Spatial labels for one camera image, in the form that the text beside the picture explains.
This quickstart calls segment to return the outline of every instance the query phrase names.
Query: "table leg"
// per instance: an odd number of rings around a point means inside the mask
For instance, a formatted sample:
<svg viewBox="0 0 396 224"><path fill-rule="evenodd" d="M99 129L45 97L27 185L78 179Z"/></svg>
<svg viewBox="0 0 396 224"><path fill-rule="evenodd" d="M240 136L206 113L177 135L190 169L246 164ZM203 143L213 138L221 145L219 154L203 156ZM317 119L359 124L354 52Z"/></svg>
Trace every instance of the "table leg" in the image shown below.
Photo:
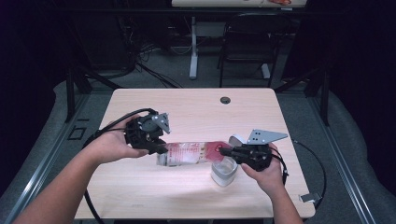
<svg viewBox="0 0 396 224"><path fill-rule="evenodd" d="M268 69L268 64L264 63L262 65L262 77L263 78L270 78L270 76L271 76L271 73L270 73L270 70Z"/></svg>
<svg viewBox="0 0 396 224"><path fill-rule="evenodd" d="M197 78L198 69L198 52L197 52L197 34L196 34L196 22L195 17L191 19L191 64L190 64L190 79Z"/></svg>

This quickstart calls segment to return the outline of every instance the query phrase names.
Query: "cable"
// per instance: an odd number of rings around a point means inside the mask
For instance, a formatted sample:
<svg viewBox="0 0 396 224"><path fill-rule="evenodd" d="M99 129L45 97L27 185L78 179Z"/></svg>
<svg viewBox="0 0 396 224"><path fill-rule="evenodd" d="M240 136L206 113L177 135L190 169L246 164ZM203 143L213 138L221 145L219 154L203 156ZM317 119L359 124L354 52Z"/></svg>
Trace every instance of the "cable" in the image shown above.
<svg viewBox="0 0 396 224"><path fill-rule="evenodd" d="M286 184L286 178L288 177L289 173L288 173L288 168L286 167L286 163L283 161L282 157L279 154L279 157L276 155L272 155L273 158L278 159L282 165L283 165L283 172L282 172L282 181L283 181L283 185Z"/></svg>
<svg viewBox="0 0 396 224"><path fill-rule="evenodd" d="M133 71L134 71L134 66L130 66L126 69L122 69L120 73L113 74L113 75L100 75L100 76L105 77L107 79L112 79L112 78L116 78L116 77L125 77L126 75L130 74Z"/></svg>
<svg viewBox="0 0 396 224"><path fill-rule="evenodd" d="M172 78L154 72L151 69L147 68L145 65L143 65L142 63L136 63L137 65L139 65L143 70L145 70L146 72L148 72L150 75L154 76L155 78L159 79L161 81L161 83L167 88L166 85L169 85L172 88L183 88L179 83L177 83L176 81L174 81Z"/></svg>
<svg viewBox="0 0 396 224"><path fill-rule="evenodd" d="M187 48L187 50L185 50L183 52L178 52L177 50L175 50L175 49L181 49L181 48ZM183 55L183 54L188 53L191 50L191 48L192 48L192 45L187 46L187 47L171 47L170 50L172 50L172 52L174 52L177 55Z"/></svg>
<svg viewBox="0 0 396 224"><path fill-rule="evenodd" d="M124 130L124 129L111 129L112 127L114 127L116 124L120 123L121 121L128 119L129 117L142 113L142 112L149 112L150 114L157 114L157 111L151 109L151 108L144 108L144 109L138 109L134 112L131 112L129 114L124 115L123 117L121 117L120 119L117 119L116 121L111 122L110 124L108 124L105 128L103 128L102 130L98 130L96 131L93 135L91 135L87 141L83 144L82 149L87 146L90 142L92 142L93 140L95 140L96 138L98 138L100 135L102 135L103 133L106 132L111 132L111 131L119 131L119 130ZM90 194L88 192L88 190L86 189L84 192L84 198L85 201L87 202L88 207L90 207L90 210L95 218L95 220L99 223L99 224L105 224L105 222L99 217L98 213L96 212L95 207L93 206L93 203L91 201L91 197Z"/></svg>
<svg viewBox="0 0 396 224"><path fill-rule="evenodd" d="M317 161L318 161L318 163L319 163L319 165L320 165L320 167L322 169L322 173L323 173L323 190L322 190L321 195L320 195L321 199L319 199L319 201L315 204L315 209L318 210L321 202L323 201L324 195L326 194L326 188L327 188L326 170L324 169L323 163L321 162L319 157L315 154L315 152L312 149L310 149L309 147L307 147L306 145L304 145L303 143L301 143L301 142L299 142L299 141L297 141L295 139L291 139L291 141L293 143L295 143L295 144L298 144L298 145L304 147L306 150L308 150L315 157L315 159L317 159Z"/></svg>
<svg viewBox="0 0 396 224"><path fill-rule="evenodd" d="M137 55L137 59L141 62L148 62L150 53L154 51L153 44L147 44L146 46L142 46L140 53Z"/></svg>

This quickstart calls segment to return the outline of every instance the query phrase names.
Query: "hand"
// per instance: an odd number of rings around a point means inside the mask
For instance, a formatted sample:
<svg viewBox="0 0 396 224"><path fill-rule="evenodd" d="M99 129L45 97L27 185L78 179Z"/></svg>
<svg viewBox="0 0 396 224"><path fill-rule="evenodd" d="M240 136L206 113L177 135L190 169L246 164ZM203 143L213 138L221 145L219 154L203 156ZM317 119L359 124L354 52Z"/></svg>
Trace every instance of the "hand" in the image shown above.
<svg viewBox="0 0 396 224"><path fill-rule="evenodd" d="M269 144L269 147L277 149L276 146L272 143ZM275 195L277 191L285 188L282 181L282 172L280 169L279 160L273 158L271 160L270 166L260 172L255 171L250 166L244 163L241 166L248 176L257 181L260 188L264 190L264 192L268 194L270 198Z"/></svg>
<svg viewBox="0 0 396 224"><path fill-rule="evenodd" d="M123 158L139 158L147 155L149 153L147 150L131 148L126 145L125 142L123 129L125 129L129 121L137 117L138 115L131 116L116 124L111 128L115 129L114 131L103 133L97 139L89 143L83 150L89 151L98 165Z"/></svg>
<svg viewBox="0 0 396 224"><path fill-rule="evenodd" d="M291 4L290 0L270 0L270 2L277 3L277 4L280 4L282 6L286 6L288 4Z"/></svg>

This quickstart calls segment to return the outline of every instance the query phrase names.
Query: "white desk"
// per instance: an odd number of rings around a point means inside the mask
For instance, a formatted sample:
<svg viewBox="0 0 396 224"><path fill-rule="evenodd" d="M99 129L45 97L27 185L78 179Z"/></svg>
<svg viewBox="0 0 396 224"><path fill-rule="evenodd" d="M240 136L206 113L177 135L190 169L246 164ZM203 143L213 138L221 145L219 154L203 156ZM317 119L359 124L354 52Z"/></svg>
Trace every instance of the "white desk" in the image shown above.
<svg viewBox="0 0 396 224"><path fill-rule="evenodd" d="M172 7L281 7L294 8L305 7L306 0L291 0L291 4L281 6L280 4L269 2L268 0L172 0ZM222 36L223 29L220 29L216 35ZM190 63L190 79L197 78L198 68L198 50L197 50L197 23L195 17L191 20L191 63ZM263 76L269 77L268 67L265 64L262 68Z"/></svg>

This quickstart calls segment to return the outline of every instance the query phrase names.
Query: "wooden table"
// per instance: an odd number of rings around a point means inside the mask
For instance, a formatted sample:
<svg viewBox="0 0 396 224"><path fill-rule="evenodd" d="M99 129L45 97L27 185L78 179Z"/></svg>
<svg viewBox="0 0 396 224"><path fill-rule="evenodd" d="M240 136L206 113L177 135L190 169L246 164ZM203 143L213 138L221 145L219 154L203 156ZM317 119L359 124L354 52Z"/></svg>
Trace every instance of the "wooden table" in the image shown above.
<svg viewBox="0 0 396 224"><path fill-rule="evenodd" d="M220 98L227 96L227 105ZM169 113L170 142L228 141L238 133L248 139L253 129L287 133L282 112L271 89L133 89L116 90L101 128L111 120L140 108ZM301 217L312 217L312 203L290 138L276 141L288 166L286 189ZM102 218L216 219L272 217L268 196L256 181L238 168L235 180L220 187L210 176L211 163L179 167L156 165L156 155L101 165L88 186ZM76 219L93 218L82 200Z"/></svg>

